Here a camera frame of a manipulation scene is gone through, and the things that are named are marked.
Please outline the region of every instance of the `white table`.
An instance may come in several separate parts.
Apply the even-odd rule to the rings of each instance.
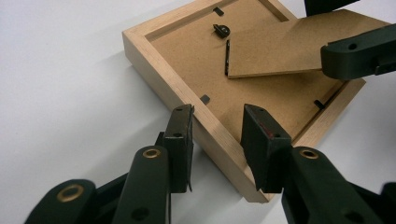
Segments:
[[[22,223],[65,180],[97,187],[128,172],[170,112],[125,58],[121,31],[187,0],[0,2],[0,223]],[[303,0],[281,0],[299,18]],[[394,0],[350,7],[396,22]],[[318,144],[349,181],[396,180],[396,73],[367,84]],[[286,223],[280,196],[247,203],[195,145],[193,193],[173,195],[173,223]]]

